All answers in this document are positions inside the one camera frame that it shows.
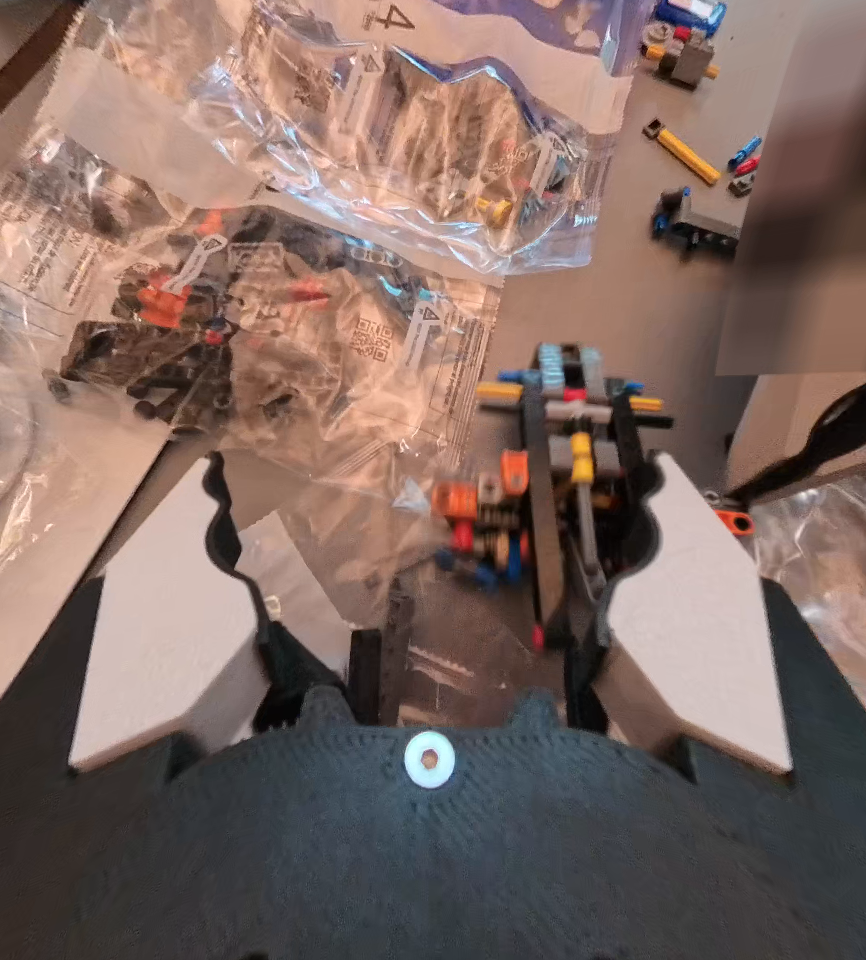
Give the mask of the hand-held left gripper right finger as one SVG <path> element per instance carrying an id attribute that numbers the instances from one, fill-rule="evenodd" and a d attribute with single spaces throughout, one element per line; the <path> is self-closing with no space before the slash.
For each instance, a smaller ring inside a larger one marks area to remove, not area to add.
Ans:
<path id="1" fill-rule="evenodd" d="M 690 738 L 774 775 L 793 761 L 762 584 L 749 553 L 676 460 L 645 500 L 657 545 L 600 608 L 596 694 L 609 728 L 655 756 Z"/>

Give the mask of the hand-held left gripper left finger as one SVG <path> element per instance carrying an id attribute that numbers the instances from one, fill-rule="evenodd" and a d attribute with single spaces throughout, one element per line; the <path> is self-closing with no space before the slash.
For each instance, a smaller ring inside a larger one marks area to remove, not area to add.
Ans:
<path id="1" fill-rule="evenodd" d="M 174 735 L 205 754 L 264 696 L 264 605 L 239 574 L 223 458 L 195 462 L 103 570 L 68 762 L 97 769 Z"/>

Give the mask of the multicolour lego assembly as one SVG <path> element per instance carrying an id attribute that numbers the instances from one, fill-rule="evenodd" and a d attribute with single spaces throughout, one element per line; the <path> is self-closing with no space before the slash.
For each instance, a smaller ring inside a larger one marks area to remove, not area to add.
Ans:
<path id="1" fill-rule="evenodd" d="M 434 485 L 448 532 L 435 564 L 485 592 L 529 584 L 535 648 L 563 650 L 625 562 L 615 542 L 640 496 L 642 431 L 671 431 L 675 418 L 575 342 L 541 342 L 529 366 L 481 382 L 476 399 L 513 416 L 518 443 L 493 469 Z"/>

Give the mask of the dark grey lego beam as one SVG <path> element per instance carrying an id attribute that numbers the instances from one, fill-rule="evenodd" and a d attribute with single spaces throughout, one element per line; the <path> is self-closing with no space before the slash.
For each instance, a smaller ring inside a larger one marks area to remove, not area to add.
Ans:
<path id="1" fill-rule="evenodd" d="M 740 235 L 738 225 L 694 209 L 690 187 L 661 193 L 651 221 L 652 239 L 671 245 L 683 261 L 699 255 L 733 259 Z"/>

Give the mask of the scattered loose lego pieces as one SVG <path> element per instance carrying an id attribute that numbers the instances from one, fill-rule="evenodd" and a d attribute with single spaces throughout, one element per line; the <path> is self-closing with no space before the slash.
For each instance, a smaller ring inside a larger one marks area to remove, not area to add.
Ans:
<path id="1" fill-rule="evenodd" d="M 728 175 L 727 191 L 730 194 L 736 198 L 745 198 L 751 194 L 761 162 L 760 152 L 764 144 L 761 136 L 751 138 L 729 158 L 725 167 L 720 169 L 671 132 L 659 118 L 643 126 L 642 134 L 644 138 L 657 143 L 707 186 L 716 186 L 724 175 Z"/>

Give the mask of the clear bag of black lego parts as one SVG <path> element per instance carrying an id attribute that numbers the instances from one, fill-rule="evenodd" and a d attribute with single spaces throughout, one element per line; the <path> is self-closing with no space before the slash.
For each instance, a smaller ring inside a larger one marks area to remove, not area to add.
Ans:
<path id="1" fill-rule="evenodd" d="M 462 450 L 498 287 L 282 201 L 162 200 L 90 156 L 0 175 L 0 288 L 55 378 L 341 483 Z"/>

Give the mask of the grey lego block yellow axle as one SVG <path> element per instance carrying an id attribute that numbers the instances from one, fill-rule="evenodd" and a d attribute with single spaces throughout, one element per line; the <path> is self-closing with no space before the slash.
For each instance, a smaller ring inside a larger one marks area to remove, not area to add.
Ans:
<path id="1" fill-rule="evenodd" d="M 715 47 L 703 30 L 652 20 L 642 30 L 641 40 L 644 61 L 668 83 L 695 90 L 701 82 L 719 77 Z"/>

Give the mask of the large labelled bag of lego parts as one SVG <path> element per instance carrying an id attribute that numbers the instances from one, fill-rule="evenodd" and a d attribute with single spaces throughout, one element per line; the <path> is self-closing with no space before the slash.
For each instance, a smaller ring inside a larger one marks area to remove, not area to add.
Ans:
<path id="1" fill-rule="evenodd" d="M 334 222 L 505 278 L 587 265 L 649 2 L 216 2 L 182 119 Z"/>

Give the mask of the flat empty clear bag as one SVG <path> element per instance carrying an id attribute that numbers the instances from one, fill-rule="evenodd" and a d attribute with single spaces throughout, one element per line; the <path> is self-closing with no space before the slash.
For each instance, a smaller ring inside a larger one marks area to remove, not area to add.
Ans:
<path id="1" fill-rule="evenodd" d="M 780 584 L 866 709 L 866 476 L 751 508 L 761 575 Z"/>

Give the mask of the small blue labelled packet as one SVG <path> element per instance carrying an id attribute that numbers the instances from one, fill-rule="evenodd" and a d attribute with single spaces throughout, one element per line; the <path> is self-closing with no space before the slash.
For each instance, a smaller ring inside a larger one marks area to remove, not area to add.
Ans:
<path id="1" fill-rule="evenodd" d="M 714 37 L 726 14 L 726 3 L 709 1 L 658 1 L 654 10 L 656 20 L 678 29 L 698 30 L 708 38 Z"/>

